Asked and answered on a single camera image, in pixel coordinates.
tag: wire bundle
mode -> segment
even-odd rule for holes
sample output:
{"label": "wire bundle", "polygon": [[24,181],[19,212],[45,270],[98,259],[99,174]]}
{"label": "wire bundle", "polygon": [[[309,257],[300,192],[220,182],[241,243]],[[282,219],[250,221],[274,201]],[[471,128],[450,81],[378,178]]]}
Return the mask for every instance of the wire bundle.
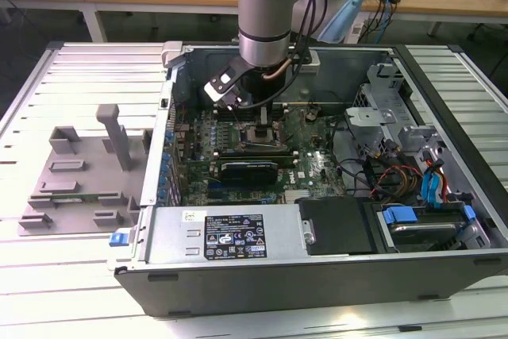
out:
{"label": "wire bundle", "polygon": [[[425,164],[431,168],[433,166],[432,160],[426,160]],[[433,171],[440,179],[441,193],[439,194],[443,202],[448,202],[448,179],[440,168]]]}
{"label": "wire bundle", "polygon": [[362,40],[363,38],[367,38],[370,33],[379,31],[378,36],[375,39],[375,44],[378,44],[383,37],[383,34],[388,28],[388,25],[391,24],[392,17],[397,10],[397,4],[392,5],[390,0],[379,0],[378,8],[368,22],[367,27],[360,35],[358,40]]}
{"label": "wire bundle", "polygon": [[[381,182],[390,173],[397,174],[401,179],[400,184],[397,186],[397,189],[394,192],[390,192],[388,189],[381,186]],[[371,197],[374,197],[376,193],[386,196],[385,199],[382,199],[382,203],[384,204],[399,201],[402,198],[405,198],[406,196],[413,193],[416,186],[418,185],[418,178],[422,177],[423,175],[420,173],[420,171],[414,167],[406,165],[391,166],[379,177],[377,187],[371,191]]]}

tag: metal slat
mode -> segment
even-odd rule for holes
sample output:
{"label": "metal slat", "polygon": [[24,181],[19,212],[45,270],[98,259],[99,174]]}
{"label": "metal slat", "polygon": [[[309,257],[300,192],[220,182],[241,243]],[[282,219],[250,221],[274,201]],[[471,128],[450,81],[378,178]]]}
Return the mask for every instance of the metal slat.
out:
{"label": "metal slat", "polygon": [[481,152],[508,150],[508,137],[505,137],[504,139],[473,137],[471,141],[475,144],[475,147]]}
{"label": "metal slat", "polygon": [[414,59],[420,65],[422,64],[436,64],[436,65],[457,65],[462,67],[462,63],[455,56],[415,56]]}
{"label": "metal slat", "polygon": [[454,113],[456,120],[464,125],[508,123],[505,113]]}
{"label": "metal slat", "polygon": [[57,64],[49,68],[48,73],[160,73],[158,64]]}
{"label": "metal slat", "polygon": [[463,65],[420,65],[425,73],[469,73]]}
{"label": "metal slat", "polygon": [[162,73],[50,73],[42,83],[154,83],[164,81]]}
{"label": "metal slat", "polygon": [[35,94],[30,105],[98,105],[99,103],[157,103],[159,94],[121,94],[121,93],[88,93],[88,94]]}
{"label": "metal slat", "polygon": [[463,125],[465,133],[469,137],[499,137],[508,135],[507,125]]}
{"label": "metal slat", "polygon": [[[118,123],[126,129],[149,129],[155,124],[155,116],[119,117]],[[97,121],[95,117],[28,118],[14,122],[12,127],[19,131],[53,131],[55,126],[63,125],[72,125],[78,130],[101,130],[107,136],[104,125]]]}
{"label": "metal slat", "polygon": [[491,166],[491,168],[499,180],[508,181],[508,166]]}
{"label": "metal slat", "polygon": [[37,94],[44,93],[160,93],[161,81],[153,83],[42,83]]}
{"label": "metal slat", "polygon": [[409,49],[410,53],[415,57],[455,57],[455,53],[448,49]]}
{"label": "metal slat", "polygon": [[485,88],[482,87],[477,82],[453,82],[453,81],[432,81],[434,88],[437,91],[485,91]]}
{"label": "metal slat", "polygon": [[160,56],[162,44],[111,44],[111,45],[86,45],[86,44],[65,44],[60,49],[60,55],[150,55]]}
{"label": "metal slat", "polygon": [[487,151],[482,156],[490,166],[508,165],[508,151]]}
{"label": "metal slat", "polygon": [[440,91],[439,95],[443,98],[443,101],[472,101],[472,102],[494,102],[491,95],[486,91]]}
{"label": "metal slat", "polygon": [[413,49],[415,51],[426,51],[428,49],[431,49],[431,50],[432,49],[439,49],[439,50],[451,52],[450,49],[448,48],[448,45],[413,45],[413,44],[409,44],[409,45],[406,45],[406,48]]}
{"label": "metal slat", "polygon": [[0,325],[144,314],[123,288],[0,296],[0,305]]}
{"label": "metal slat", "polygon": [[54,64],[158,64],[160,55],[58,55]]}
{"label": "metal slat", "polygon": [[106,266],[106,250],[109,234],[97,239],[42,240],[34,245],[31,241],[2,242],[0,267],[29,266],[40,264],[77,264],[103,262]]}
{"label": "metal slat", "polygon": [[427,78],[430,81],[445,81],[445,82],[474,82],[476,78],[471,73],[428,73]]}
{"label": "metal slat", "polygon": [[[157,103],[143,104],[120,104],[118,105],[119,117],[129,116],[154,116],[159,105]],[[97,113],[96,105],[59,105],[58,107],[47,105],[26,106],[20,111],[21,117],[93,117]]]}
{"label": "metal slat", "polygon": [[104,263],[0,268],[0,295],[121,287]]}
{"label": "metal slat", "polygon": [[[414,107],[419,112],[425,112],[424,106],[421,104],[420,100],[411,95],[411,101],[413,101]],[[454,102],[448,101],[446,102],[446,106],[452,111],[454,114],[458,113],[503,113],[501,106],[497,102]]]}

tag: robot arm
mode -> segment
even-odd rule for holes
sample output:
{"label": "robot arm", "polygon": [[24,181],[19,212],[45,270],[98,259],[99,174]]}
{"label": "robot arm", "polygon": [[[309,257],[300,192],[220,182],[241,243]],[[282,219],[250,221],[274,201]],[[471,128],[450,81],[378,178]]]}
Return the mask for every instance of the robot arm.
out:
{"label": "robot arm", "polygon": [[354,22],[361,2],[339,0],[337,5],[335,0],[314,0],[312,13],[315,17],[309,17],[310,0],[239,0],[240,56],[205,85],[206,93],[223,106],[238,106],[242,100],[235,84],[241,82],[252,94],[254,105],[262,103],[270,94],[273,96],[287,88],[283,83],[285,75],[280,74],[291,64],[288,58],[291,30],[302,30],[306,34],[310,30],[310,19],[318,19],[326,10],[313,36],[328,42],[340,41]]}

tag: black plastic cover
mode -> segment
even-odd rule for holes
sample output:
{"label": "black plastic cover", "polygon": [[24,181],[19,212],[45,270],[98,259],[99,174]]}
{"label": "black plastic cover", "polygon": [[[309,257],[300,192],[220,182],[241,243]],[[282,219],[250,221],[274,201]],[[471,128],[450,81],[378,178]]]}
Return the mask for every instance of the black plastic cover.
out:
{"label": "black plastic cover", "polygon": [[302,220],[310,220],[316,242],[307,245],[311,256],[385,252],[374,236],[379,230],[365,214],[361,198],[304,198],[299,201]]}

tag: blue latch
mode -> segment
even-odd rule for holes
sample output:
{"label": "blue latch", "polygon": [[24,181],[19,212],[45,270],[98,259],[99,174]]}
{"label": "blue latch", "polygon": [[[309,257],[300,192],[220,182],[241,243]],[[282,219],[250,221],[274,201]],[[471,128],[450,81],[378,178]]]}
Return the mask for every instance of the blue latch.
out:
{"label": "blue latch", "polygon": [[129,234],[113,233],[110,238],[110,246],[129,246]]}
{"label": "blue latch", "polygon": [[472,209],[471,206],[465,206],[463,211],[464,211],[464,214],[466,215],[466,218],[468,219],[469,222],[476,219],[476,213]]}
{"label": "blue latch", "polygon": [[410,206],[391,206],[383,211],[387,224],[395,222],[417,222],[418,218]]}

